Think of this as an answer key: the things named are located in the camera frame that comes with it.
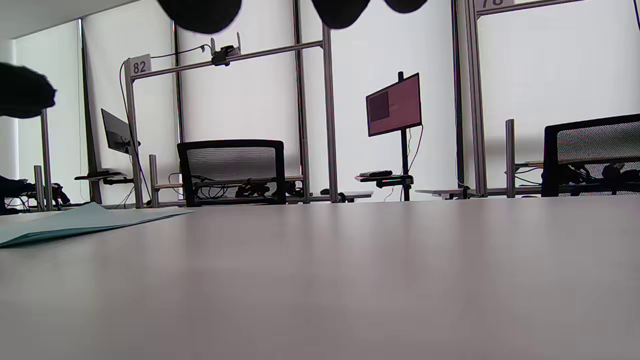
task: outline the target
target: cable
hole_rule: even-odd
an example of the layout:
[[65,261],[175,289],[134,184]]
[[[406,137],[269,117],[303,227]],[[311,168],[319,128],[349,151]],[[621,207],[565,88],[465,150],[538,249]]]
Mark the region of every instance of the cable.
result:
[[[172,175],[180,175],[180,173],[179,173],[179,172],[174,172],[174,173],[169,174],[169,177],[168,177],[169,184],[171,184],[171,176],[172,176]],[[178,194],[178,195],[180,195],[180,196],[183,196],[183,195],[182,195],[182,193],[181,193],[180,191],[178,191],[178,190],[176,190],[176,189],[174,189],[174,188],[172,188],[171,190],[173,190],[173,192],[175,192],[176,194]]]
[[[120,66],[120,73],[118,74],[118,80],[120,81],[120,93],[122,93],[122,104],[124,104],[124,111],[127,114],[127,122],[129,122],[129,109],[127,109],[127,100],[124,97],[124,88],[122,87],[122,69],[124,69],[124,61],[122,62],[122,65]],[[149,196],[149,199],[151,199],[151,192],[149,191],[149,185],[147,184],[147,177],[145,176],[145,172],[144,172],[144,170],[142,170],[142,164],[140,163],[140,154],[139,154],[138,151],[136,151],[136,147],[135,146],[132,146],[131,148],[135,152],[136,159],[138,159],[138,167],[140,168],[140,173],[142,174],[142,179],[144,179],[144,181],[145,181],[145,188],[147,188],[147,195]]]
[[634,0],[634,8],[636,8],[636,21],[638,23],[638,30],[640,30],[640,14],[638,14],[638,3]]
[[387,195],[387,197],[385,197],[385,200],[383,202],[387,202],[387,199],[394,194],[394,191],[396,190],[395,186],[391,187],[391,193],[389,195]]
[[420,140],[418,140],[418,147],[415,149],[413,160],[411,160],[411,165],[409,165],[409,171],[411,171],[411,168],[413,167],[413,162],[415,161],[416,157],[418,156],[418,152],[420,151],[420,144],[422,143],[422,134],[424,134],[424,126],[420,125]]
[[122,199],[122,201],[120,201],[120,203],[118,204],[118,206],[116,206],[116,209],[118,209],[122,204],[124,204],[124,208],[127,208],[127,200],[129,200],[129,197],[131,196],[131,193],[133,192],[133,190],[135,190],[136,187],[133,186],[131,188],[131,191],[129,191],[129,193],[127,194],[127,196],[124,197],[124,199]]
[[189,49],[189,50],[185,50],[185,51],[179,51],[179,52],[177,52],[177,53],[167,54],[167,55],[162,55],[162,56],[151,56],[151,58],[152,58],[152,59],[167,58],[167,57],[169,57],[169,56],[174,56],[174,55],[179,55],[179,54],[189,53],[189,52],[191,52],[191,51],[198,50],[198,49],[202,50],[202,52],[204,53],[204,51],[205,51],[205,50],[204,50],[204,47],[205,47],[205,46],[208,46],[208,47],[209,47],[209,49],[211,50],[211,45],[209,45],[209,44],[203,44],[203,45],[200,45],[200,46],[198,46],[198,47],[194,47],[193,49]]
[[532,171],[535,171],[535,170],[542,170],[542,169],[543,168],[541,168],[541,167],[534,167],[534,168],[531,168],[531,169],[526,170],[526,171],[518,171],[518,172],[516,172],[516,174],[526,174],[528,172],[532,172]]
[[520,176],[516,176],[516,179],[519,179],[519,180],[522,180],[522,181],[526,181],[526,182],[528,182],[530,184],[533,184],[533,185],[542,185],[541,183],[536,183],[535,181],[526,180],[526,179],[524,179],[524,178],[522,178]]

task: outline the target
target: office chair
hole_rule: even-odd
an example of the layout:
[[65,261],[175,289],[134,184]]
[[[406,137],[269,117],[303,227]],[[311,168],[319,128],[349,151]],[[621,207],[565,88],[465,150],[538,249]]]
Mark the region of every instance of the office chair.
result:
[[178,155],[189,207],[287,202],[281,141],[186,142]]
[[542,196],[640,193],[640,114],[545,128]]

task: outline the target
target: computer monitor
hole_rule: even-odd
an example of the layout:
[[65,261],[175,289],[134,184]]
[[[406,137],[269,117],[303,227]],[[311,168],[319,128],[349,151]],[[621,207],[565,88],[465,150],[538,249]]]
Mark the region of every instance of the computer monitor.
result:
[[129,125],[105,109],[102,109],[102,121],[104,122],[104,131],[107,133],[109,149],[131,155]]
[[420,126],[420,74],[367,96],[367,118],[369,136]]

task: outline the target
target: gray table surface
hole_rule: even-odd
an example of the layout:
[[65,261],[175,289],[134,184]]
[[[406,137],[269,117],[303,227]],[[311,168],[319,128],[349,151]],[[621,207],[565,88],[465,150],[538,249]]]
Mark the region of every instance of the gray table surface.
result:
[[640,358],[640,197],[202,208],[0,250],[7,360]]

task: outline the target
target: light blue paper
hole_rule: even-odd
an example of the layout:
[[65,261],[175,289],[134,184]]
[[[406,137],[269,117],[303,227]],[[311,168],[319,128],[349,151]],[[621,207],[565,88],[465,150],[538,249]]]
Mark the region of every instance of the light blue paper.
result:
[[91,203],[48,217],[4,225],[0,228],[0,248],[118,229],[192,212],[180,208],[106,210]]

